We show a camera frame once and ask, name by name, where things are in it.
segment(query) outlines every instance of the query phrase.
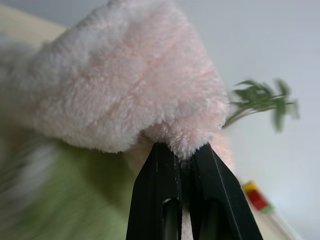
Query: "white wall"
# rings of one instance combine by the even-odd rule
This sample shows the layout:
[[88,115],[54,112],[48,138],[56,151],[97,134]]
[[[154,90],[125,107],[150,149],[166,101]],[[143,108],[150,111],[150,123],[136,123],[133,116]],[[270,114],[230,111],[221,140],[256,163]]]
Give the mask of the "white wall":
[[[107,0],[0,0],[71,26]],[[247,77],[284,78],[299,99],[301,119],[275,134],[269,113],[227,130],[236,171],[254,180],[306,240],[320,236],[320,1],[180,0],[231,89]]]

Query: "stuffed animal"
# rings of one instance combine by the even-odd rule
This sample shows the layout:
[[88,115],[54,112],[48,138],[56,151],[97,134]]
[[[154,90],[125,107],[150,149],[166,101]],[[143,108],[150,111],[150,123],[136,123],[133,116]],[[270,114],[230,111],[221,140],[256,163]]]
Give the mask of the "stuffed animal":
[[154,142],[187,166],[227,112],[173,0],[111,0],[40,49],[1,34],[1,239],[125,239],[131,168]]

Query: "green fabric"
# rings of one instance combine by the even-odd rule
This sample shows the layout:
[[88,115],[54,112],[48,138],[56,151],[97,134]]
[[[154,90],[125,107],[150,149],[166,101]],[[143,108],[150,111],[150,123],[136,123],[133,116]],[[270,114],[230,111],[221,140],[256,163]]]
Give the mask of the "green fabric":
[[16,233],[28,240],[124,240],[135,177],[121,154],[62,145]]

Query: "pink fur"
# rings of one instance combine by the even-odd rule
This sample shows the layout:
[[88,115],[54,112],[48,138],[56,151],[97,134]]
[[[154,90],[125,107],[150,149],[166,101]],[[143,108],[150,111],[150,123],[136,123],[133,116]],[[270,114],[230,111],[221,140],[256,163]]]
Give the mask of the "pink fur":
[[143,133],[187,159],[228,111],[172,0],[113,0],[40,50],[2,41],[0,55],[1,112],[75,146],[122,152]]

